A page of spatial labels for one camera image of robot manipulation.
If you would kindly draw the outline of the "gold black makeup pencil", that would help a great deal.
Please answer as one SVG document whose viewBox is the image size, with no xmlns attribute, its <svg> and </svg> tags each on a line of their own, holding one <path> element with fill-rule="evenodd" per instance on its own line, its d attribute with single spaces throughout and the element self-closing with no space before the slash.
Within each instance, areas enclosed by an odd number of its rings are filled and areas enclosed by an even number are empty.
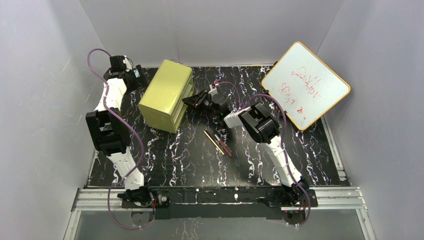
<svg viewBox="0 0 424 240">
<path fill-rule="evenodd" d="M 211 141 L 211 143 L 215 146 L 215 148 L 224 156 L 224 151 L 218 146 L 218 144 L 213 140 L 212 136 L 207 130 L 203 131 L 206 137 Z"/>
</svg>

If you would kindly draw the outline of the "olive green drawer box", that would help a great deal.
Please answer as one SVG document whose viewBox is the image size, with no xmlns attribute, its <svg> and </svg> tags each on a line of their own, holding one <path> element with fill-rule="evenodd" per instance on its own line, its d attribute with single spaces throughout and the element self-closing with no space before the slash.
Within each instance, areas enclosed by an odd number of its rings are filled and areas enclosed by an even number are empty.
<svg viewBox="0 0 424 240">
<path fill-rule="evenodd" d="M 175 134 L 187 109 L 183 99 L 193 93 L 192 68 L 165 59 L 137 106 L 149 127 Z"/>
</svg>

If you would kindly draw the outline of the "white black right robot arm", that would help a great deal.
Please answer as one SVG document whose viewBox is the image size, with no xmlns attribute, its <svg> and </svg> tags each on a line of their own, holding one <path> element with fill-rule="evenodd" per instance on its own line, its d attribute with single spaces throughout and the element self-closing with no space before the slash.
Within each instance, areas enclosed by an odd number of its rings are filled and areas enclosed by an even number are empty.
<svg viewBox="0 0 424 240">
<path fill-rule="evenodd" d="M 280 125 L 261 103 L 231 112 L 226 98 L 215 90 L 200 91 L 193 96 L 183 98 L 182 102 L 196 111 L 212 114 L 217 117 L 223 127 L 228 129 L 243 126 L 249 136 L 264 148 L 272 160 L 279 180 L 285 188 L 281 200 L 292 205 L 300 203 L 304 207 L 312 206 L 311 197 L 308 194 L 309 184 L 294 166 L 283 146 Z"/>
</svg>

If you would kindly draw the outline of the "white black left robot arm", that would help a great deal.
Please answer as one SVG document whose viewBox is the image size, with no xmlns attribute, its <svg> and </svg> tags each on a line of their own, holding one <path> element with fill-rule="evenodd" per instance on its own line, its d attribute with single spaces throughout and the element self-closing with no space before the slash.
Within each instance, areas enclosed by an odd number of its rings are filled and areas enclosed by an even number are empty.
<svg viewBox="0 0 424 240">
<path fill-rule="evenodd" d="M 154 197 L 130 153 L 130 129 L 120 120 L 124 95 L 139 87 L 142 77 L 125 55 L 112 55 L 109 62 L 110 68 L 103 75 L 101 99 L 85 120 L 95 149 L 113 163 L 123 179 L 125 192 L 118 197 L 145 208 Z"/>
</svg>

